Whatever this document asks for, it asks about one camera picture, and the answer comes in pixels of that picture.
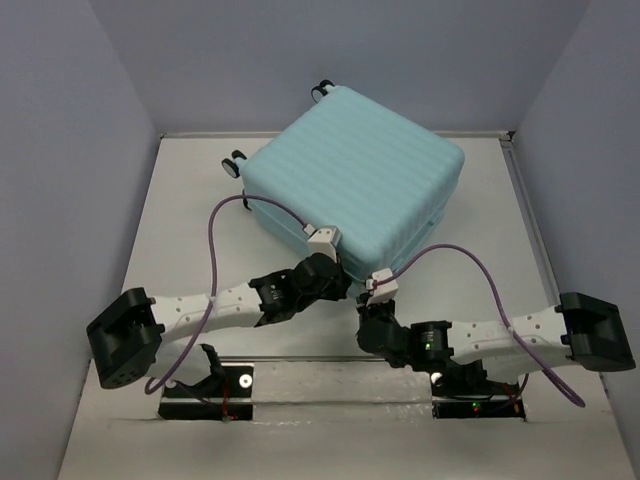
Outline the light blue suitcase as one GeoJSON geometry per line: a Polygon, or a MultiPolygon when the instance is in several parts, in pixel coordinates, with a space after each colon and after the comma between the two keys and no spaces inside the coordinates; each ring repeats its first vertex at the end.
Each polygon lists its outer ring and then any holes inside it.
{"type": "Polygon", "coordinates": [[[222,167],[243,183],[257,223],[299,254],[299,225],[335,227],[356,282],[402,267],[441,221],[465,154],[456,144],[344,85],[323,80],[314,105],[255,153],[222,167]]]}

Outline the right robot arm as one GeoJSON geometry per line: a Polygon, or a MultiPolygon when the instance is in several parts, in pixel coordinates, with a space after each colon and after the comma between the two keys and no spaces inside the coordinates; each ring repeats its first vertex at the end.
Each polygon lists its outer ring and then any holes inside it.
{"type": "Polygon", "coordinates": [[[636,362],[618,307],[581,293],[507,321],[426,321],[401,325],[395,303],[358,306],[359,348],[393,368],[429,375],[440,397],[490,396],[537,371],[552,381],[556,368],[632,370],[636,362]]]}

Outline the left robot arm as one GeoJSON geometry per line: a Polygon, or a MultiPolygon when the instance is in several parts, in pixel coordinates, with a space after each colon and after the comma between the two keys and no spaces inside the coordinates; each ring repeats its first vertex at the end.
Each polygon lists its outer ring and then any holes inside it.
{"type": "Polygon", "coordinates": [[[351,280],[339,258],[314,253],[292,269],[254,278],[215,296],[120,294],[86,328],[100,385],[119,389],[142,378],[186,382],[209,395],[221,383],[215,349],[200,335],[259,328],[292,319],[318,301],[346,298],[351,280]]]}

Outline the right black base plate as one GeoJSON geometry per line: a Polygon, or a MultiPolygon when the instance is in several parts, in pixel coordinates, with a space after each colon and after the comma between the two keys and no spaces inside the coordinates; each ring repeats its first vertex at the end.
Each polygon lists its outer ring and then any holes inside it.
{"type": "Polygon", "coordinates": [[[522,395],[528,381],[514,384],[432,373],[431,410],[436,420],[526,419],[522,395]]]}

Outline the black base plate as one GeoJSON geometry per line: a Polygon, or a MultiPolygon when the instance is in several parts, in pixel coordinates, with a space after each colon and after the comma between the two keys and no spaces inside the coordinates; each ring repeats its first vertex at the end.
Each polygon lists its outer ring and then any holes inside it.
{"type": "Polygon", "coordinates": [[[432,373],[431,410],[436,420],[526,419],[522,395],[528,381],[514,384],[432,373]]]}
{"type": "Polygon", "coordinates": [[[223,363],[224,377],[209,375],[194,386],[165,387],[157,415],[169,421],[251,421],[253,363],[223,363]]]}

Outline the metal rail on table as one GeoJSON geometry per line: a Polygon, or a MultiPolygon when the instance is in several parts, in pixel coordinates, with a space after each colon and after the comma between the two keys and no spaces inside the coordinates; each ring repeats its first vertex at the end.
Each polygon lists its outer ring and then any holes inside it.
{"type": "Polygon", "coordinates": [[[373,356],[320,356],[320,355],[307,355],[307,356],[220,356],[220,360],[223,363],[240,363],[240,362],[378,362],[382,359],[373,356]]]}

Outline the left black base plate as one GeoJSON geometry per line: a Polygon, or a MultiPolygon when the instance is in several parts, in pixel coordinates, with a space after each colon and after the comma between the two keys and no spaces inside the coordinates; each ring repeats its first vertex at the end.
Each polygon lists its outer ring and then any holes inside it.
{"type": "Polygon", "coordinates": [[[223,363],[224,377],[209,375],[194,386],[165,387],[157,415],[169,421],[251,421],[253,363],[223,363]]]}

